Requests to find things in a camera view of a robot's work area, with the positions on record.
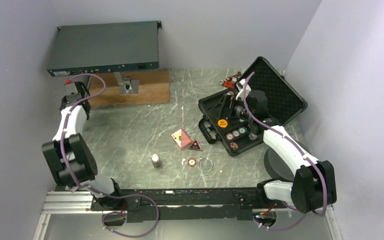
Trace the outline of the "black poker set case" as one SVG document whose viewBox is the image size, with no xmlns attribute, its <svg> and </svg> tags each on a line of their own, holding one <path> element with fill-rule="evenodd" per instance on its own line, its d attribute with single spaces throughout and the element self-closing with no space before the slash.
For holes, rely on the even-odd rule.
<svg viewBox="0 0 384 240">
<path fill-rule="evenodd" d="M 246 79 L 248 76 L 251 76 L 248 82 L 251 93 L 246 100 L 248 108 L 256 118 L 266 125 L 285 126 L 307 108 L 307 101 L 266 58 L 257 57 L 241 75 L 240 80 Z M 224 89 L 198 101 L 198 107 L 203 114 L 198 127 L 209 144 L 221 142 L 227 153 L 235 157 L 263 143 L 264 127 L 251 118 L 244 105 L 244 120 L 228 118 L 228 126 L 226 128 L 219 127 L 217 115 L 220 112 L 222 96 L 227 93 L 236 96 L 238 91 L 234 86 L 234 89 Z M 242 149 L 233 150 L 229 146 L 225 134 L 239 127 L 248 128 L 257 136 L 257 140 Z"/>
</svg>

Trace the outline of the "red playing card deck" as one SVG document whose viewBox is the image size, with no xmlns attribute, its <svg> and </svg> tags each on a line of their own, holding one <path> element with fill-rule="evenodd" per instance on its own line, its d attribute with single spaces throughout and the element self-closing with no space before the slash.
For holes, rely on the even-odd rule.
<svg viewBox="0 0 384 240">
<path fill-rule="evenodd" d="M 192 139 L 189 137 L 186 131 L 183 130 L 182 128 L 179 128 L 178 130 L 173 132 L 170 136 L 180 149 L 183 149 L 192 143 Z"/>
</svg>

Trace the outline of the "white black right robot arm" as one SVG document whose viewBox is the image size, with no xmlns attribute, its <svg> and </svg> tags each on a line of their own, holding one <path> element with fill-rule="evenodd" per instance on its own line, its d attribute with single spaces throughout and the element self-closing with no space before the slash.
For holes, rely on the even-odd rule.
<svg viewBox="0 0 384 240">
<path fill-rule="evenodd" d="M 272 179 L 262 182 L 255 194 L 256 203 L 269 207 L 274 201 L 292 204 L 300 213 L 313 212 L 323 216 L 327 206 L 336 202 L 336 182 L 333 165 L 304 150 L 270 115 L 267 97 L 260 90 L 225 93 L 220 101 L 217 125 L 226 128 L 230 120 L 246 123 L 252 140 L 262 140 L 275 152 L 292 174 L 291 180 Z"/>
</svg>

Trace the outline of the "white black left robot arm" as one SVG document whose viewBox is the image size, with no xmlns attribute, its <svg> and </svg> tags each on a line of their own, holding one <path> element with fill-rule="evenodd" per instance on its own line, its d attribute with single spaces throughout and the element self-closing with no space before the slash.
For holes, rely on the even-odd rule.
<svg viewBox="0 0 384 240">
<path fill-rule="evenodd" d="M 125 202 L 119 185 L 98 173 L 98 166 L 82 132 L 90 117 L 89 90 L 81 81 L 67 81 L 61 100 L 61 121 L 52 141 L 42 145 L 42 153 L 58 187 L 87 189 L 103 208 L 120 210 Z"/>
</svg>

